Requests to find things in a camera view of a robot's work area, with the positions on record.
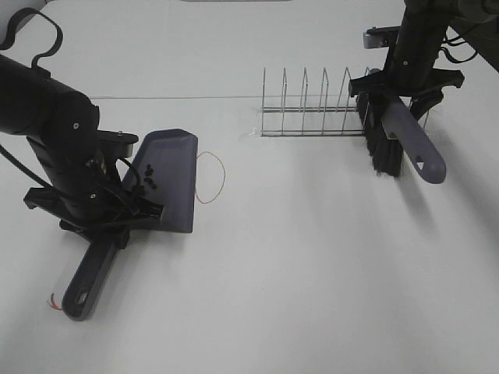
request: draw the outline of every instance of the black bristles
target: black bristles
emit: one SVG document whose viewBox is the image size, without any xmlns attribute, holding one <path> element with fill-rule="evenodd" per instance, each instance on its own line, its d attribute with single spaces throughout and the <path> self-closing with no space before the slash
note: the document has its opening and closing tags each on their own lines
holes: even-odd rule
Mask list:
<svg viewBox="0 0 499 374">
<path fill-rule="evenodd" d="M 377 113 L 380 106 L 371 103 L 368 107 L 369 102 L 367 93 L 361 93 L 357 97 L 360 121 L 363 123 L 367 149 L 373 158 L 374 170 L 398 177 L 402 166 L 402 145 L 398 140 L 387 138 L 381 124 L 380 114 Z"/>
</svg>

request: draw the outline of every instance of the white table surface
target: white table surface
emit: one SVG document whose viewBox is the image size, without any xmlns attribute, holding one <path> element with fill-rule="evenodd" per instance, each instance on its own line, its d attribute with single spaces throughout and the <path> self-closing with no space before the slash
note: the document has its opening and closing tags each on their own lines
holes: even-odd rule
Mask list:
<svg viewBox="0 0 499 374">
<path fill-rule="evenodd" d="M 377 177 L 361 138 L 248 135 L 264 65 L 277 81 L 283 65 L 326 65 L 331 81 L 380 65 L 361 35 L 400 22 L 402 2 L 383 3 L 49 3 L 65 31 L 43 63 L 56 79 L 93 97 L 163 97 L 94 100 L 101 129 L 186 129 L 228 176 L 215 203 L 196 204 L 191 235 L 134 233 L 93 317 L 76 323 L 45 299 L 60 300 L 87 243 L 29 211 L 33 183 L 0 162 L 0 372 L 496 373 L 499 77 L 484 60 L 462 67 L 464 87 L 430 121 L 443 185 L 409 167 Z M 29 61 L 38 25 L 9 56 Z M 42 172 L 25 139 L 1 141 Z M 220 180 L 200 159 L 201 196 Z"/>
</svg>

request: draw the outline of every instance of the gray handle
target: gray handle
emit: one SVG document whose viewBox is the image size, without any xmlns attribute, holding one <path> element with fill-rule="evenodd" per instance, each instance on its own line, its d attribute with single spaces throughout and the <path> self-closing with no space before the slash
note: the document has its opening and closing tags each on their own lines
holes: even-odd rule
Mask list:
<svg viewBox="0 0 499 374">
<path fill-rule="evenodd" d="M 390 97 L 390 102 L 381 117 L 388 138 L 398 139 L 421 178 L 433 184 L 442 183 L 447 174 L 444 158 L 400 97 Z"/>
</svg>

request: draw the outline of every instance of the brush bristles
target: brush bristles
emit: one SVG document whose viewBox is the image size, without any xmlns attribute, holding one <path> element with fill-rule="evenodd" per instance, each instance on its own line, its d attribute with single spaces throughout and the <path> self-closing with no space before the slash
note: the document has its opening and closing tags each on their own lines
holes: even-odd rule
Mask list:
<svg viewBox="0 0 499 374">
<path fill-rule="evenodd" d="M 367 149 L 373 158 L 374 170 L 379 174 L 387 173 L 398 177 L 400 175 L 404 152 L 402 145 L 398 140 L 387 138 L 381 124 L 380 116 L 375 113 L 376 106 L 370 105 L 368 108 L 368 103 L 369 95 L 367 93 L 361 93 L 357 97 L 360 121 L 363 123 Z"/>
</svg>

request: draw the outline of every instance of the metal wire rack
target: metal wire rack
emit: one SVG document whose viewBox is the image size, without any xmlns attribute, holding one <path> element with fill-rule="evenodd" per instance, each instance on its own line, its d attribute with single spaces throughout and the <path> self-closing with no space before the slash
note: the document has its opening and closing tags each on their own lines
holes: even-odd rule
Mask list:
<svg viewBox="0 0 499 374">
<path fill-rule="evenodd" d="M 352 78 L 347 67 L 343 74 L 335 106 L 330 106 L 330 81 L 326 68 L 322 73 L 319 100 L 316 105 L 311 104 L 317 95 L 309 94 L 309 74 L 303 70 L 302 88 L 299 102 L 289 105 L 288 75 L 286 68 L 282 73 L 280 104 L 267 106 L 269 97 L 266 97 L 267 69 L 264 69 L 262 89 L 262 136 L 361 136 L 362 123 L 357 114 L 355 102 L 352 104 L 345 84 Z"/>
</svg>

